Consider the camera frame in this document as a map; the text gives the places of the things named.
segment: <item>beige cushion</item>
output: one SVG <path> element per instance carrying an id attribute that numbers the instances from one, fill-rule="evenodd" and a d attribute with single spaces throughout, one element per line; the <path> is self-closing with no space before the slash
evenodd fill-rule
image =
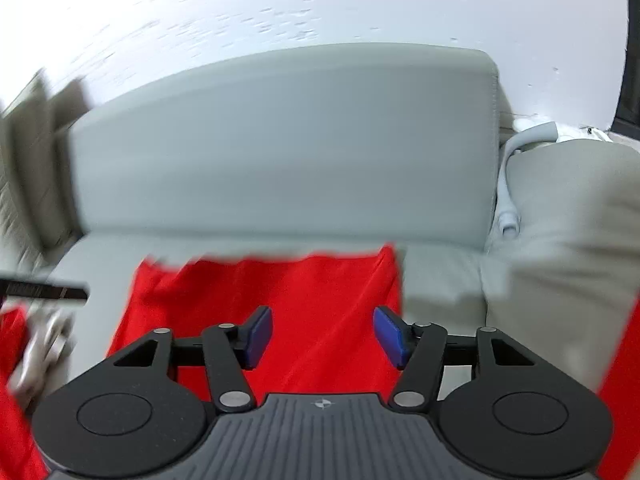
<path id="1" fill-rule="evenodd" d="M 58 190 L 54 137 L 42 78 L 23 91 L 23 101 L 6 115 L 12 156 L 24 201 L 45 250 L 63 244 L 70 235 Z"/>
<path id="2" fill-rule="evenodd" d="M 480 264 L 487 323 L 596 389 L 640 289 L 640 155 L 569 140 L 512 156 L 520 235 Z"/>
<path id="3" fill-rule="evenodd" d="M 58 174 L 58 189 L 64 205 L 66 221 L 71 227 L 72 233 L 79 237 L 83 234 L 82 226 L 78 218 L 76 199 L 73 190 L 73 174 L 71 171 L 71 159 L 69 157 L 69 129 L 73 123 L 66 124 L 58 129 L 55 136 L 56 146 L 56 171 Z"/>
<path id="4" fill-rule="evenodd" d="M 55 94 L 49 104 L 52 113 L 53 130 L 77 121 L 89 111 L 89 105 L 82 88 L 81 79 L 73 79 L 60 92 Z"/>
<path id="5" fill-rule="evenodd" d="M 4 123 L 0 115 L 0 270 L 31 272 L 43 263 L 42 247 L 22 199 Z"/>
<path id="6" fill-rule="evenodd" d="M 25 99 L 31 97 L 34 92 L 40 91 L 44 86 L 44 74 L 42 70 L 38 70 L 31 80 L 27 83 L 27 85 L 20 91 L 17 97 L 11 101 L 11 104 L 8 105 L 7 108 L 4 109 L 4 114 L 8 115 L 12 110 L 14 110 L 17 105 L 23 102 Z"/>

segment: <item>red fabric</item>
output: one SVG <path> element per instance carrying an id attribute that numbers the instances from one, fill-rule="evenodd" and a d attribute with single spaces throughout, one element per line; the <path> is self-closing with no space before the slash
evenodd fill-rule
<path id="1" fill-rule="evenodd" d="M 622 480 L 640 455 L 640 299 L 602 383 L 600 398 L 613 416 L 613 439 L 598 474 L 603 480 Z"/>
<path id="2" fill-rule="evenodd" d="M 144 261 L 109 354 L 158 327 L 186 337 L 212 324 L 241 324 L 266 304 L 273 311 L 273 336 L 257 369 L 246 372 L 258 402 L 268 392 L 386 397 L 398 371 L 374 337 L 372 316 L 380 304 L 399 313 L 400 287 L 388 246 L 371 256 L 199 260 L 177 270 Z M 181 369 L 177 379 L 209 399 L 203 369 Z"/>
<path id="3" fill-rule="evenodd" d="M 47 475 L 31 438 L 29 423 L 6 389 L 27 339 L 28 327 L 20 308 L 0 316 L 0 480 L 42 480 Z"/>

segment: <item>black bar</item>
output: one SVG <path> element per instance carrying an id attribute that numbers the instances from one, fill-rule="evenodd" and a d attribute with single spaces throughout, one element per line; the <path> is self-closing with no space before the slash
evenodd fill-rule
<path id="1" fill-rule="evenodd" d="M 174 339 L 174 351 L 171 354 L 171 364 L 174 367 L 204 366 L 202 338 L 181 337 Z"/>
<path id="2" fill-rule="evenodd" d="M 422 332 L 420 341 L 391 392 L 388 405 L 398 412 L 427 413 L 438 399 L 440 391 L 447 331 L 436 324 L 415 328 Z M 424 397 L 424 402 L 418 406 L 399 406 L 394 397 L 401 392 L 417 392 Z"/>
<path id="3" fill-rule="evenodd" d="M 89 298 L 85 286 L 78 283 L 47 283 L 39 280 L 14 280 L 0 276 L 0 297 L 17 296 L 38 300 L 79 300 Z"/>
<path id="4" fill-rule="evenodd" d="M 209 381 L 211 402 L 219 413 L 246 412 L 255 407 L 255 397 L 244 378 L 242 368 L 236 359 L 229 339 L 223 329 L 210 326 L 202 332 L 202 352 Z M 242 392 L 249 401 L 242 406 L 229 407 L 220 401 L 220 396 L 228 392 Z"/>
<path id="5" fill-rule="evenodd" d="M 445 366 L 476 366 L 478 345 L 476 338 L 465 335 L 447 336 L 447 348 L 444 352 Z"/>

